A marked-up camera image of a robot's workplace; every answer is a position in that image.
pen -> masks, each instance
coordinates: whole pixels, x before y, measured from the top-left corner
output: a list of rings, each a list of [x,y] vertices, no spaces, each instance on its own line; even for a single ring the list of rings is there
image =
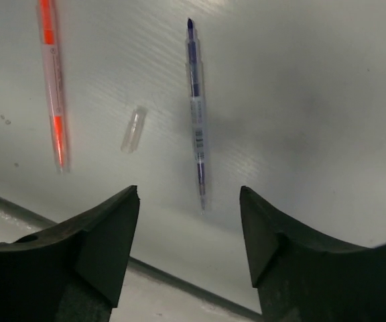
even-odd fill
[[[68,151],[53,0],[38,0],[37,15],[56,168],[58,172],[66,172],[68,171]]]
[[[197,166],[197,186],[202,213],[207,206],[206,194],[206,114],[203,93],[202,61],[200,59],[199,41],[193,21],[187,22],[187,74],[190,83],[190,111],[192,113],[192,134],[194,157]]]

white table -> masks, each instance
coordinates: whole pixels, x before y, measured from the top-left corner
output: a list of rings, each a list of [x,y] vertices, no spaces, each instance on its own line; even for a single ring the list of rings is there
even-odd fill
[[[246,184],[334,237],[386,242],[386,1],[57,0],[72,172],[55,173],[34,0],[0,0],[0,196],[54,221],[139,186],[131,255],[259,310]],[[212,211],[194,184],[186,20],[202,44]],[[149,113],[120,152],[132,110]]]

white tabletop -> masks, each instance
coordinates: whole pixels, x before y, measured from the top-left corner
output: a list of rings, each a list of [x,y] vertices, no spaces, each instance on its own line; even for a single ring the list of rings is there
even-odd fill
[[[386,1],[57,0],[72,172],[50,143],[35,0],[0,0],[0,196],[63,221],[139,186],[131,255],[259,310],[248,185],[348,242],[386,242]],[[186,80],[196,22],[212,211],[198,212]],[[138,150],[120,151],[149,109]]]

barcode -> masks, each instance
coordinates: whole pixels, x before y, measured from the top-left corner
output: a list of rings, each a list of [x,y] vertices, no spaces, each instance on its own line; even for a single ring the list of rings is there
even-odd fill
[[[196,153],[196,160],[203,160],[203,159],[205,159],[205,153],[204,152]]]
[[[194,132],[194,139],[195,139],[197,148],[204,147],[204,134],[201,129],[198,129]]]

dark purple marker tip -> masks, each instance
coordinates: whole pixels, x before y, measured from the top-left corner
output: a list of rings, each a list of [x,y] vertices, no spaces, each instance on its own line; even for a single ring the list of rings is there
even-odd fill
[[[190,18],[188,18],[187,20],[187,28],[189,30],[193,30],[193,20],[191,20]]]

